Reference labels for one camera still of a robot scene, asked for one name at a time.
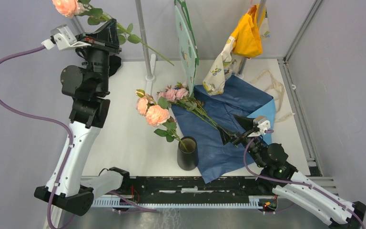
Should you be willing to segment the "cream ribbon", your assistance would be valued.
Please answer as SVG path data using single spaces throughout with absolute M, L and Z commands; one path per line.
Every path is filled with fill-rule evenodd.
M 285 86 L 278 81 L 273 73 L 269 69 L 265 69 L 259 73 L 259 75 L 250 81 L 250 84 L 258 83 L 262 78 L 268 76 L 270 78 L 270 85 L 264 90 L 266 93 L 273 93 L 273 99 L 275 103 L 275 114 L 279 114 L 283 107 Z

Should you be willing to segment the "orange rose stem with bud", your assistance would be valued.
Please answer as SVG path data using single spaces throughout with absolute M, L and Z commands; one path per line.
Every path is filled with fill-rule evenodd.
M 113 18 L 112 16 L 104 12 L 102 8 L 97 8 L 91 5 L 90 0 L 52 0 L 52 3 L 56 11 L 65 17 L 72 18 L 75 16 L 87 16 L 87 23 L 89 25 L 99 25 Z M 142 44 L 141 37 L 133 34 L 132 31 L 132 23 L 129 24 L 127 27 L 117 24 L 117 34 L 120 45 L 126 42 L 130 42 L 133 44 Z M 167 61 L 168 63 L 172 63 L 169 59 L 167 59 L 164 55 L 159 53 L 151 46 L 149 46 L 149 49 L 158 56 L 160 56 L 163 60 Z

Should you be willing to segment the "orange rose stem pair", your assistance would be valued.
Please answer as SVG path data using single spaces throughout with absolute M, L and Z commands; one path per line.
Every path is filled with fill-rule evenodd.
M 171 116 L 169 111 L 170 103 L 163 97 L 156 101 L 153 96 L 146 93 L 143 89 L 137 89 L 135 95 L 138 96 L 136 110 L 139 115 L 145 118 L 148 125 L 156 128 L 154 133 L 164 137 L 169 143 L 177 140 L 184 152 L 190 152 L 190 148 L 177 133 L 177 121 Z

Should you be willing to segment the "light blue wrapping paper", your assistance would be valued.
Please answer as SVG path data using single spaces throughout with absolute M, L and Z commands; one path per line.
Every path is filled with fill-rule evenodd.
M 257 118 L 258 116 L 265 116 L 267 120 L 270 122 L 270 129 L 274 129 L 274 122 L 275 122 L 275 101 L 272 99 L 262 107 L 258 108 L 256 111 L 248 115 L 248 118 Z

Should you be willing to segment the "pink flower bouquet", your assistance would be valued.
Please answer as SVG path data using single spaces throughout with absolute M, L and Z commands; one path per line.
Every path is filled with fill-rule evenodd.
M 190 95 L 187 83 L 178 82 L 175 86 L 167 85 L 164 90 L 158 91 L 156 94 L 158 98 L 165 98 L 169 103 L 169 107 L 175 105 L 183 108 L 209 124 L 214 129 L 218 131 L 222 129 L 222 127 L 207 114 L 204 109 L 205 103 L 196 99 L 193 94 Z

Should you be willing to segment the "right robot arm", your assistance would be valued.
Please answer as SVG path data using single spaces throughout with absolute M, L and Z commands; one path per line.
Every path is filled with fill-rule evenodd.
M 315 215 L 331 229 L 363 229 L 366 205 L 360 201 L 350 202 L 324 189 L 290 164 L 288 154 L 281 144 L 267 144 L 263 136 L 273 133 L 265 116 L 248 118 L 234 116 L 244 132 L 233 132 L 220 125 L 217 129 L 224 145 L 231 143 L 245 147 L 243 161 L 250 156 L 261 168 L 256 177 L 256 189 L 263 195 L 273 193 L 292 201 Z

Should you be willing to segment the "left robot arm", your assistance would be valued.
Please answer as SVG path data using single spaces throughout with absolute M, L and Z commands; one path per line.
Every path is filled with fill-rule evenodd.
M 82 180 L 88 155 L 105 124 L 110 100 L 111 65 L 119 54 L 117 21 L 110 19 L 92 33 L 74 35 L 68 26 L 52 30 L 59 50 L 75 50 L 84 59 L 82 66 L 69 65 L 60 75 L 61 91 L 72 98 L 68 138 L 56 168 L 46 183 L 37 187 L 36 198 L 78 216 L 85 215 L 94 200 L 116 191 L 126 194 L 131 188 L 129 172 L 112 167 L 108 172 Z

